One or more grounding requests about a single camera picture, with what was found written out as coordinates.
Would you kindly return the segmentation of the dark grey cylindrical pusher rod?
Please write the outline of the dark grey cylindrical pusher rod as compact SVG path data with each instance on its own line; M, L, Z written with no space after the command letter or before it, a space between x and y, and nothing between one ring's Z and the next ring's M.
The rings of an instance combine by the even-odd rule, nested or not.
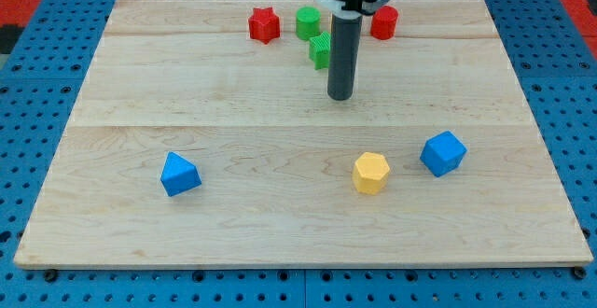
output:
M332 16L327 94L335 101L345 101L353 95L361 26L361 16Z

